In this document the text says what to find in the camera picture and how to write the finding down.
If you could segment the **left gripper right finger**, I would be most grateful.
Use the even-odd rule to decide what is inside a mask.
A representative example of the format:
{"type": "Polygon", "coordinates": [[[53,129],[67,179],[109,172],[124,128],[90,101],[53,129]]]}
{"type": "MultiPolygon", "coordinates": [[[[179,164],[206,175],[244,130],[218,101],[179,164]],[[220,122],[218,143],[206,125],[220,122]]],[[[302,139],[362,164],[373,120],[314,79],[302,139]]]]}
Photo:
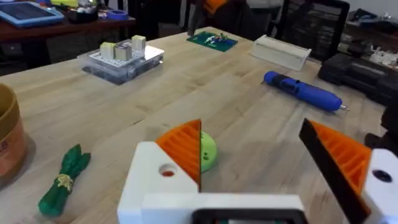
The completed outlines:
{"type": "Polygon", "coordinates": [[[371,149],[316,121],[299,132],[347,223],[397,224],[397,155],[371,149]]]}

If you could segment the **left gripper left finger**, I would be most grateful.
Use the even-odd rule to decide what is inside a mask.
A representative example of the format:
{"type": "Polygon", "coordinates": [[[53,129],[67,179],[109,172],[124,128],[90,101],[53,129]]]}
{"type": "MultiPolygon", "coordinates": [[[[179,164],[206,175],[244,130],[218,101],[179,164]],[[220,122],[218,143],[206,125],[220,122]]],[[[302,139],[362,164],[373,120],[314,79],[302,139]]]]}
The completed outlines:
{"type": "Polygon", "coordinates": [[[137,144],[117,208],[119,223],[143,223],[146,194],[197,193],[201,189],[201,120],[137,144]]]}

